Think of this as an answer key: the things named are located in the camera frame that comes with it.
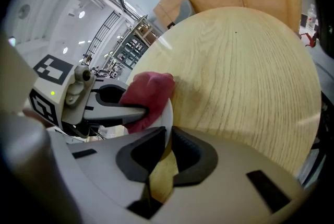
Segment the wood grain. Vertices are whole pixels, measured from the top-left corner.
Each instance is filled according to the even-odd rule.
[[[318,128],[320,86],[305,47],[278,19],[241,7],[196,14],[149,48],[127,83],[144,71],[174,76],[175,126],[238,140],[291,173],[300,169]],[[152,194],[165,201],[175,158],[157,171],[164,173],[151,175]]]

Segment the red cloth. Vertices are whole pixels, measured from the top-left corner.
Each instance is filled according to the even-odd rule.
[[[172,95],[175,82],[171,74],[143,72],[135,75],[134,81],[123,93],[120,104],[138,104],[148,107],[143,119],[124,125],[129,134],[140,132],[154,123],[161,115],[168,98]]]

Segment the black slot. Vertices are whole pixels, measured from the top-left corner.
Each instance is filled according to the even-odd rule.
[[[89,120],[89,124],[95,124],[95,125],[103,125],[104,127],[111,127],[111,126],[119,126],[123,125],[122,119],[99,119],[99,120]]]
[[[216,168],[218,154],[207,142],[173,126],[172,150],[179,173],[173,186],[191,186],[201,183]]]
[[[290,199],[261,171],[246,174],[272,213],[286,206]]]
[[[78,158],[89,156],[89,155],[96,154],[96,153],[97,151],[95,151],[94,149],[87,149],[83,151],[73,152],[72,155],[74,159],[78,159]]]
[[[92,89],[91,92],[96,92],[103,103],[119,103],[125,89],[115,85],[105,85],[99,89]]]
[[[129,180],[147,181],[165,150],[165,132],[159,127],[118,151],[117,166]]]
[[[134,201],[127,209],[143,218],[150,219],[161,206],[161,202],[151,197],[149,184],[147,183],[143,190],[142,198],[138,201]]]

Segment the water bottle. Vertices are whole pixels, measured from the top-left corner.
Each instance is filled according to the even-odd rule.
[[[317,14],[315,12],[314,4],[311,4],[311,8],[307,11],[307,21],[306,21],[306,32],[312,37],[314,35],[315,20]]]

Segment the ceiling light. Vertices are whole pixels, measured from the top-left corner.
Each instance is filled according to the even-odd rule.
[[[16,39],[14,37],[10,37],[8,39],[8,42],[9,42],[10,45],[15,46]]]
[[[84,10],[79,13],[79,19],[81,19],[83,16],[85,16],[85,11]]]

